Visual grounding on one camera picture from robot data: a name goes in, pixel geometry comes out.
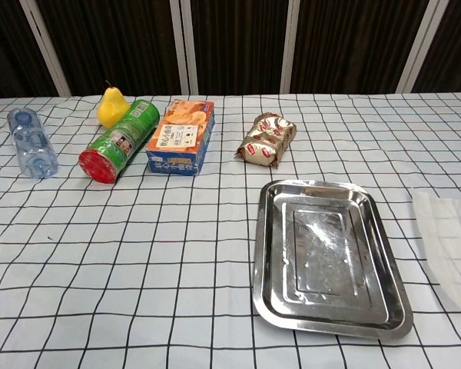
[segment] yellow pear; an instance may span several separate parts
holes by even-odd
[[[98,119],[106,128],[111,128],[130,108],[123,94],[116,87],[106,88],[98,109]]]

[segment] tray rim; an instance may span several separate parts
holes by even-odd
[[[381,329],[378,327],[366,327],[366,326],[354,326],[340,323],[328,323],[314,320],[304,319],[293,319],[286,318],[276,315],[274,312],[268,309],[263,299],[264,292],[264,250],[265,250],[265,214],[267,213],[267,193],[276,185],[299,185],[307,187],[323,187],[323,188],[339,188],[348,191],[358,191],[367,196],[370,206],[373,211],[373,220],[381,240],[382,256],[389,265],[389,272],[393,278],[394,285],[396,286],[397,293],[400,298],[401,308],[403,310],[403,319],[401,323],[392,329]],[[372,196],[363,188],[356,184],[351,183],[336,183],[336,182],[325,182],[325,181],[314,181],[314,180],[297,180],[287,179],[271,181],[263,186],[260,192],[260,203],[258,205],[258,217],[257,217],[257,230],[256,230],[256,243],[254,251],[254,282],[253,282],[253,303],[258,314],[269,323],[288,329],[297,329],[300,331],[311,331],[318,333],[329,333],[329,334],[342,334],[346,336],[364,337],[364,338],[375,338],[391,340],[401,338],[407,335],[413,326],[413,312],[408,300],[408,296],[405,291],[403,281],[401,279],[398,267],[396,266],[396,260],[391,251],[390,243],[387,239],[386,232],[382,221],[380,219],[379,212],[376,207],[376,202]]]

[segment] green can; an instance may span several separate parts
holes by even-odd
[[[102,183],[114,183],[131,156],[159,122],[159,111],[146,100],[135,100],[112,128],[78,157],[86,175]]]

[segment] plastic water bottle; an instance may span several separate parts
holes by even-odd
[[[30,178],[54,175],[58,160],[35,111],[16,108],[8,113],[7,119],[22,173]]]

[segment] red can lid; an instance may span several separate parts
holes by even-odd
[[[116,181],[116,167],[97,150],[84,150],[78,157],[78,163],[86,175],[102,183]]]

